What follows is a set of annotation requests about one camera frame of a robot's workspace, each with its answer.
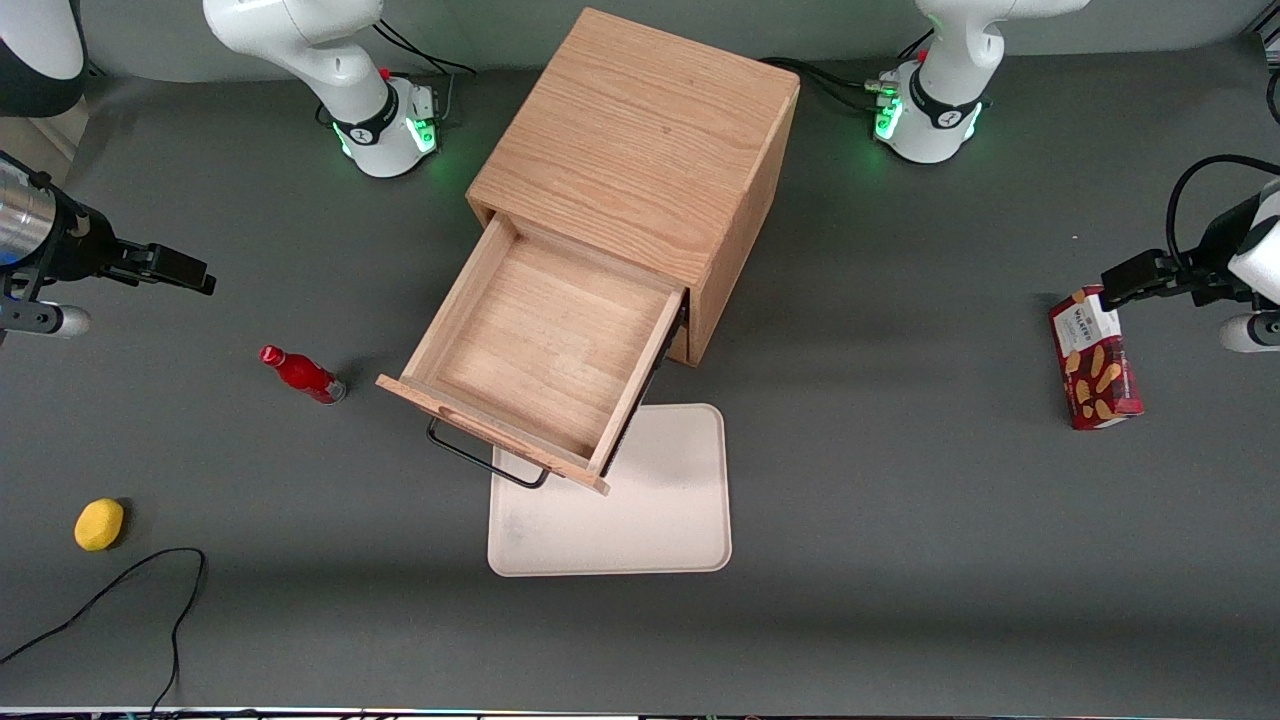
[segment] wooden cabinet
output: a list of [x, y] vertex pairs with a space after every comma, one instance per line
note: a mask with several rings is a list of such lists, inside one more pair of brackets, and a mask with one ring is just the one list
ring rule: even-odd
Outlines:
[[773, 202], [797, 91], [785, 70], [584, 10], [467, 191], [480, 243], [379, 386], [607, 492], [664, 341], [701, 361]]

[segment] white tray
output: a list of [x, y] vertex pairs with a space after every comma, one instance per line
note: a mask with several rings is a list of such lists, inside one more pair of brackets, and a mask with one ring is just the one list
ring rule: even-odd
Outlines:
[[[493, 462], [539, 473], [497, 447]], [[608, 496], [558, 475], [539, 489], [492, 478], [489, 566], [507, 578], [712, 573], [733, 551], [724, 420], [710, 405], [637, 409]]]

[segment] red bottle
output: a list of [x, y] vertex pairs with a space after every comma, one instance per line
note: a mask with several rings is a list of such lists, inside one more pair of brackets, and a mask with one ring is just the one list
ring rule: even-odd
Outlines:
[[266, 345], [257, 356], [262, 363], [275, 368], [285, 384], [310, 395], [316, 402], [333, 405], [347, 396], [347, 386], [306, 355], [285, 352], [274, 345]]

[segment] red box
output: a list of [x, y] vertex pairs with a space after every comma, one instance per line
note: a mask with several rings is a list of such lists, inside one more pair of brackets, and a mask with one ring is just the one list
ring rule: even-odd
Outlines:
[[1102, 310], [1100, 292], [1102, 286], [1087, 286], [1048, 313], [1071, 427], [1078, 430], [1097, 430], [1143, 411], [1120, 318], [1115, 310]]

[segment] gray wall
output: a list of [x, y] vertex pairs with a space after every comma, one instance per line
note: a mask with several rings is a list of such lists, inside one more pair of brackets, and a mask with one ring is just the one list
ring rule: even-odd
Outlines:
[[[910, 0], [388, 0], [384, 17], [422, 50], [479, 68], [540, 67], [584, 5], [749, 56], [886, 56], [928, 24]], [[1007, 23], [1018, 55], [1194, 47], [1240, 32], [1267, 0], [1093, 0], [1084, 10]], [[210, 35], [200, 0], [84, 0], [91, 56], [113, 74], [201, 82], [282, 77]], [[381, 65], [412, 56], [372, 31]]]

